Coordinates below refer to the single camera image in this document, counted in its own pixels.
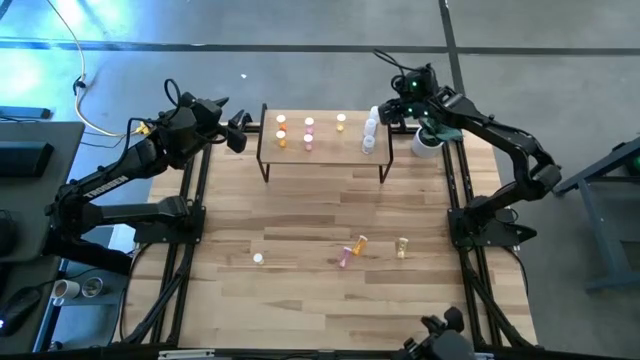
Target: concrete floor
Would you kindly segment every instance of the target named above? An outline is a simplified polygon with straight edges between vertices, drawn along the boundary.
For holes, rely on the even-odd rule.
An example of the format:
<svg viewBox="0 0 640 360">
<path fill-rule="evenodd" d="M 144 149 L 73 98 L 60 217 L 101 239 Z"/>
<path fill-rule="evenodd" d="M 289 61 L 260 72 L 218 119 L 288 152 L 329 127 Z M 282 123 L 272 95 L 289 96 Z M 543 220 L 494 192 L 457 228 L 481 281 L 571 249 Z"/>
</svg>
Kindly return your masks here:
<svg viewBox="0 0 640 360">
<path fill-rule="evenodd" d="M 229 116 L 244 108 L 257 118 L 262 102 L 280 108 L 368 109 L 394 95 L 389 79 L 396 70 L 350 45 L 447 45 L 438 0 L 138 0 L 135 7 L 126 0 L 55 3 L 86 41 L 255 45 L 244 52 L 141 52 L 135 46 L 86 52 L 92 87 L 84 112 L 118 132 L 131 116 L 153 116 L 171 107 L 162 91 L 167 77 L 199 97 L 230 96 Z M 640 3 L 633 0 L 450 0 L 448 6 L 458 46 L 640 48 Z M 0 42 L 68 39 L 42 0 L 14 1 L 0 20 Z M 80 72 L 78 54 L 6 49 L 3 43 L 0 103 L 46 106 L 54 109 L 55 120 L 75 120 L 71 83 Z M 296 53 L 266 52 L 264 45 L 342 47 Z M 447 54 L 396 56 L 409 66 L 432 62 L 441 83 L 452 83 Z M 640 130 L 637 63 L 635 56 L 460 56 L 462 80 L 478 108 L 536 135 L 563 165 L 565 178 Z M 83 140 L 114 142 L 89 135 Z M 122 145 L 113 150 L 82 146 L 72 177 L 114 161 L 121 150 Z M 504 154 L 497 158 L 503 181 L 510 180 L 511 162 Z M 150 181 L 132 182 L 100 202 L 144 201 L 149 187 Z M 587 280 L 602 273 L 602 265 L 578 194 L 550 195 L 515 208 L 520 222 L 539 232 L 523 246 L 522 258 L 540 344 L 637 357 L 640 292 L 588 295 L 583 290 Z M 64 314 L 103 315 L 99 309 Z M 56 339 L 72 340 L 68 324 L 73 321 L 61 324 Z"/>
</svg>

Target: wooden shelf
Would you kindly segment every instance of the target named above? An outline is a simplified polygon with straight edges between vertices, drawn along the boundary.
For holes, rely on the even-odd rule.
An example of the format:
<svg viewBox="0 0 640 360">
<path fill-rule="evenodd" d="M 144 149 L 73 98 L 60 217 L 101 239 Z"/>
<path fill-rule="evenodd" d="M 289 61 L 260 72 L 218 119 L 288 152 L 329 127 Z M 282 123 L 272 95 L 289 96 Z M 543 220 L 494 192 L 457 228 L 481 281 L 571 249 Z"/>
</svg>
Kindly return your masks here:
<svg viewBox="0 0 640 360">
<path fill-rule="evenodd" d="M 347 117 L 343 132 L 336 130 L 338 114 Z M 278 115 L 287 117 L 286 148 L 281 148 L 276 138 Z M 307 117 L 315 121 L 311 151 L 305 150 L 303 141 Z M 364 123 L 368 118 L 368 111 L 267 110 L 260 159 L 264 164 L 387 165 L 391 155 L 386 126 L 378 124 L 373 154 L 362 152 Z"/>
</svg>

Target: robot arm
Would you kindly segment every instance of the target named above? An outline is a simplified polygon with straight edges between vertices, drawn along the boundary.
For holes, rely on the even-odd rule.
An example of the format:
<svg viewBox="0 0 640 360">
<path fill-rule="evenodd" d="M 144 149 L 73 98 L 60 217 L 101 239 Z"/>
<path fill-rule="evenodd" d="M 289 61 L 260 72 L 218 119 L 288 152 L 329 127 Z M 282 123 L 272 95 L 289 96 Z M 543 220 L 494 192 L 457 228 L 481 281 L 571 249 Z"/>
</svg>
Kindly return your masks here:
<svg viewBox="0 0 640 360">
<path fill-rule="evenodd" d="M 61 238 L 77 239 L 98 225 L 161 221 L 170 223 L 188 215 L 186 201 L 169 197 L 158 204 L 100 207 L 93 199 L 134 179 L 148 179 L 163 173 L 169 166 L 182 169 L 193 156 L 210 143 L 227 142 L 235 152 L 242 152 L 246 136 L 238 129 L 221 125 L 220 100 L 196 99 L 189 93 L 180 97 L 175 109 L 160 113 L 149 135 L 126 148 L 118 161 L 80 180 L 71 180 L 58 190 L 55 202 L 47 206 L 52 228 Z"/>
<path fill-rule="evenodd" d="M 481 114 L 471 100 L 448 86 L 439 87 L 430 65 L 397 76 L 392 87 L 400 97 L 379 107 L 383 124 L 428 116 L 446 126 L 468 130 L 511 157 L 515 181 L 491 197 L 478 196 L 467 204 L 463 221 L 468 231 L 479 232 L 497 210 L 508 205 L 543 198 L 560 181 L 560 167 L 531 134 Z M 530 158 L 536 161 L 532 168 Z"/>
</svg>

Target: pink test tube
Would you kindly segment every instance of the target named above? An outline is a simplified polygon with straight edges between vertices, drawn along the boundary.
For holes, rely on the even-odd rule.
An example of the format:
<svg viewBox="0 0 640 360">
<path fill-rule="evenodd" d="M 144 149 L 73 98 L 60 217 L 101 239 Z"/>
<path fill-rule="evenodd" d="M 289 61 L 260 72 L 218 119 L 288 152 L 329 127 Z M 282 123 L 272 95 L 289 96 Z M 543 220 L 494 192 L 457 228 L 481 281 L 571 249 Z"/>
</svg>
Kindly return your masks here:
<svg viewBox="0 0 640 360">
<path fill-rule="evenodd" d="M 338 265 L 341 268 L 346 268 L 347 267 L 347 261 L 349 260 L 349 258 L 351 257 L 351 248 L 348 247 L 343 247 L 342 248 L 342 254 L 340 256 L 340 262 L 338 262 Z"/>
</svg>

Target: white cable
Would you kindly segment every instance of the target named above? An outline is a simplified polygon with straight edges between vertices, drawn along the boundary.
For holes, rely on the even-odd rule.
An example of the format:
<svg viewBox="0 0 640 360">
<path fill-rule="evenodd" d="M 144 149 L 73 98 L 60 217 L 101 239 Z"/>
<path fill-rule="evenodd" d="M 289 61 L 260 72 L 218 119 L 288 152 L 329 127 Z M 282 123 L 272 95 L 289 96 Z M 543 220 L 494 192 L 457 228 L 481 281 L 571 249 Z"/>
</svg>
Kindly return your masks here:
<svg viewBox="0 0 640 360">
<path fill-rule="evenodd" d="M 46 0 L 49 5 L 51 6 L 51 8 L 53 9 L 53 11 L 55 11 L 55 13 L 58 15 L 58 17 L 60 18 L 60 20 L 62 20 L 62 22 L 64 23 L 64 26 L 67 27 L 67 29 L 69 30 L 69 32 L 71 33 L 71 36 L 73 36 L 73 41 L 76 43 L 76 46 L 78 47 L 78 52 L 80 53 L 80 60 L 82 61 L 82 72 L 80 73 L 80 82 L 84 83 L 84 79 L 85 79 L 85 70 L 86 70 L 86 62 L 84 60 L 84 53 L 82 52 L 82 47 L 80 47 L 80 42 L 78 41 L 78 38 L 76 37 L 76 34 L 73 32 L 73 30 L 71 30 L 71 27 L 69 26 L 69 24 L 67 23 L 67 21 L 62 17 L 62 15 L 60 14 L 60 12 L 58 12 L 58 9 L 56 9 L 55 6 L 53 6 L 53 4 L 51 3 L 51 0 Z M 83 123 L 85 123 L 87 126 L 89 126 L 90 128 L 104 134 L 107 136 L 113 136 L 113 137 L 123 137 L 126 136 L 126 134 L 117 134 L 117 133 L 112 133 L 111 131 L 107 131 L 104 130 L 102 128 L 100 128 L 97 125 L 94 125 L 93 123 L 91 123 L 91 121 L 89 121 L 86 117 L 84 117 L 84 115 L 82 115 L 82 112 L 80 112 L 80 91 L 82 90 L 82 88 L 77 87 L 76 88 L 76 101 L 75 101 L 75 109 L 76 109 L 76 114 L 78 115 L 78 117 L 80 118 L 80 120 L 82 120 Z"/>
</svg>

